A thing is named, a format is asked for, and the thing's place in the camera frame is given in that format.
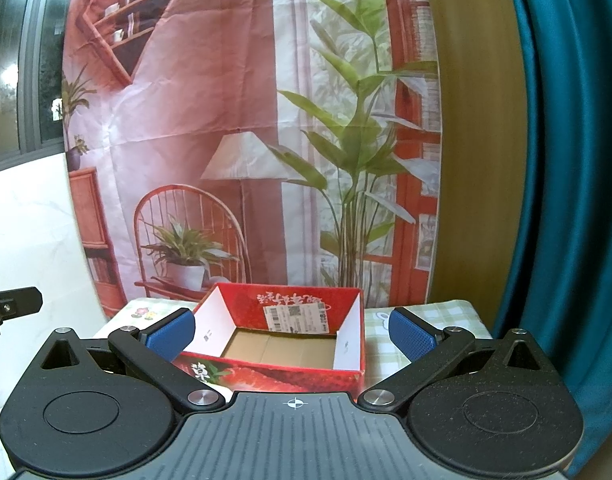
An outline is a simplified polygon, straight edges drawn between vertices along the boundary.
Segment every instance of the white marble wall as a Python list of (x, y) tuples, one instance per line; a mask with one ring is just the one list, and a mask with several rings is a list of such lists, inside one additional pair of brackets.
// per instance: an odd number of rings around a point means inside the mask
[(0, 172), (0, 290), (36, 286), (39, 314), (1, 326), (0, 407), (52, 330), (91, 337), (105, 323), (74, 221), (65, 158)]

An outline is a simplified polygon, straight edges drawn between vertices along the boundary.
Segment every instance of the dark vase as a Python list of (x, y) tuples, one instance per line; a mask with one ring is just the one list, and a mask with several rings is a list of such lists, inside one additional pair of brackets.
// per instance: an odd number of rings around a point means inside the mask
[(81, 167), (81, 152), (76, 148), (71, 148), (66, 152), (66, 166), (68, 171), (76, 171)]

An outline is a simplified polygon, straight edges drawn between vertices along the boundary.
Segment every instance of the window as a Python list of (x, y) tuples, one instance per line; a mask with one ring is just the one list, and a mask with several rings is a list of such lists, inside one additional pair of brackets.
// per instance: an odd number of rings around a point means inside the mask
[(63, 151), (64, 26), (70, 0), (0, 0), (0, 170)]

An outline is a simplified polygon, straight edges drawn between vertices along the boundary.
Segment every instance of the white plant pot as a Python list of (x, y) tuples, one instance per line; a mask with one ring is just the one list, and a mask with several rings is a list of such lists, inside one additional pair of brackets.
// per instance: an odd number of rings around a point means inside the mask
[(203, 288), (206, 267), (168, 264), (167, 274), (168, 278), (175, 285), (182, 286), (188, 290), (201, 290)]

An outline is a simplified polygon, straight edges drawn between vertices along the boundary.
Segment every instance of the printed fabric backdrop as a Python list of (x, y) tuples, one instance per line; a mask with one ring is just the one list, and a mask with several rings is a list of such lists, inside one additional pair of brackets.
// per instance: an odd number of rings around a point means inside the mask
[(72, 0), (60, 113), (109, 317), (224, 280), (424, 302), (441, 146), (428, 0)]

